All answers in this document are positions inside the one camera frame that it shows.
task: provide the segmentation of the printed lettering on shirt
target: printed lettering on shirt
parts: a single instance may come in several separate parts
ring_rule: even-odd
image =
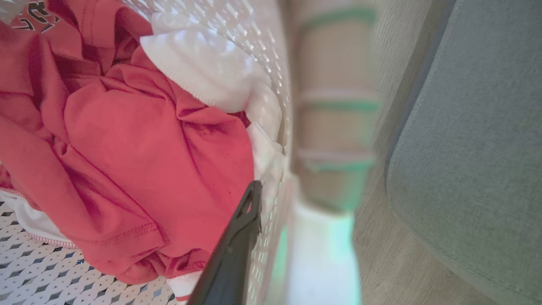
[[[14,29],[38,30],[45,33],[60,21],[60,18],[47,12],[45,1],[29,2],[19,15],[21,18],[11,22]]]

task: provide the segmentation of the white plastic basket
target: white plastic basket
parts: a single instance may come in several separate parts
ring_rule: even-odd
[[[149,19],[154,12],[178,12],[235,42],[268,73],[282,107],[279,143],[285,168],[292,151],[291,81],[281,13],[275,1],[258,0],[123,0]],[[0,20],[9,23],[28,0],[0,2]],[[269,221],[252,253],[248,304],[263,304],[273,269],[275,251],[285,222],[282,178]],[[24,304],[176,304],[164,277],[128,285],[104,275],[84,261],[81,251],[32,239],[7,205],[0,206],[0,303]]]

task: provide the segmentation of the gray upholstered furniture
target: gray upholstered furniture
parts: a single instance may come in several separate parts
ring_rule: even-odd
[[[542,304],[542,1],[448,1],[391,146],[389,204],[499,304]]]

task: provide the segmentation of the red fabric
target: red fabric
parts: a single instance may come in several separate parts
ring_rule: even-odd
[[[157,70],[149,23],[119,2],[46,6],[42,34],[0,24],[0,186],[121,281],[200,270],[254,178],[243,116]]]

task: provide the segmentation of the pink garment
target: pink garment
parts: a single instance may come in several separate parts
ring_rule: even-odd
[[[245,125],[157,70],[149,23],[119,2],[34,15],[0,24],[0,187],[123,282],[201,270],[254,178]]]

